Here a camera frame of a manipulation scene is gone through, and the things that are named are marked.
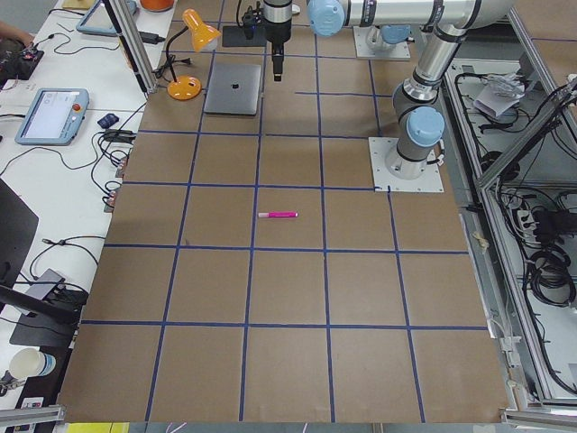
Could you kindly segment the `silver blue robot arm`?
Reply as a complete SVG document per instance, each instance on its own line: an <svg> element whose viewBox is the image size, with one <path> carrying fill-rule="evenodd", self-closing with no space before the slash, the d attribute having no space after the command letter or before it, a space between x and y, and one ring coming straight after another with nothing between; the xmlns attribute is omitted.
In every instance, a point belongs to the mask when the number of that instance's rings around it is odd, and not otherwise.
<svg viewBox="0 0 577 433"><path fill-rule="evenodd" d="M445 120L433 107L438 88L467 32L495 23L513 1L308 1L312 31L330 37L345 26L423 25L432 31L412 75L394 92L400 137L385 158L387 170L416 180L440 143Z"/></svg>

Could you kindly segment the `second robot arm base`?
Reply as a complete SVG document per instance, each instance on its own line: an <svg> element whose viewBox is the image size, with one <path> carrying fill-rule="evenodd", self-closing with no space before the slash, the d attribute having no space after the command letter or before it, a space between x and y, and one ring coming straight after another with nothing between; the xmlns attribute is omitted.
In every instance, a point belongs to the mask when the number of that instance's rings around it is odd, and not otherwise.
<svg viewBox="0 0 577 433"><path fill-rule="evenodd" d="M408 61L409 25L382 25L353 28L356 57L365 60Z"/></svg>

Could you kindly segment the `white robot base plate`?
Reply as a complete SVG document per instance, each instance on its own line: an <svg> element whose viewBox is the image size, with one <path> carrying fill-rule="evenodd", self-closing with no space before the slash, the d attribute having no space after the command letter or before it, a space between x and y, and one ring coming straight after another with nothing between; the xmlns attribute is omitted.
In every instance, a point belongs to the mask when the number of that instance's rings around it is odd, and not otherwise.
<svg viewBox="0 0 577 433"><path fill-rule="evenodd" d="M397 141L394 137L369 138L373 189L379 192L443 193L442 154L436 155L431 149L424 161L406 161L398 154Z"/></svg>

